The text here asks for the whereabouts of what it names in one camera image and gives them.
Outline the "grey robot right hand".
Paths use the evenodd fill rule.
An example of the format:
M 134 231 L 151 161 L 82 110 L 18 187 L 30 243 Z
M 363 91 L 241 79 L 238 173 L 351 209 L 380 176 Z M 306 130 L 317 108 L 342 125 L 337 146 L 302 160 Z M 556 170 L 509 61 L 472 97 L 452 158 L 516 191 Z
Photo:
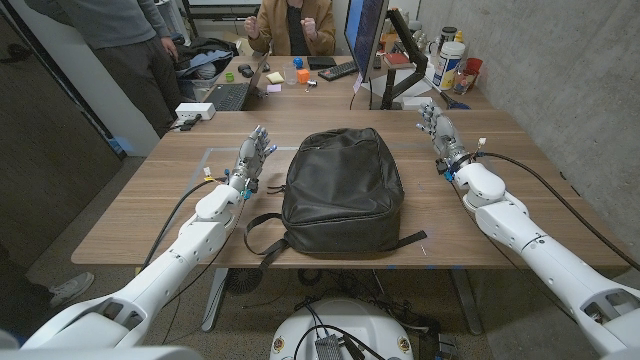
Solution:
M 463 145 L 459 133 L 443 110 L 432 100 L 420 104 L 422 122 L 416 125 L 430 136 L 438 155 L 436 169 L 452 180 L 461 167 L 470 163 L 471 154 Z

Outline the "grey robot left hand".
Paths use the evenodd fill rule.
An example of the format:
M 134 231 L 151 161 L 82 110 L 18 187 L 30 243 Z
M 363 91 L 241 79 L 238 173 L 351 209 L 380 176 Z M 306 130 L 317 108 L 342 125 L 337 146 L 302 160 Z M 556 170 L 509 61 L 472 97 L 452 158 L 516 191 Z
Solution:
M 239 192 L 250 189 L 256 193 L 257 187 L 251 182 L 258 181 L 266 158 L 276 150 L 276 145 L 270 145 L 266 128 L 258 125 L 241 144 L 228 184 Z

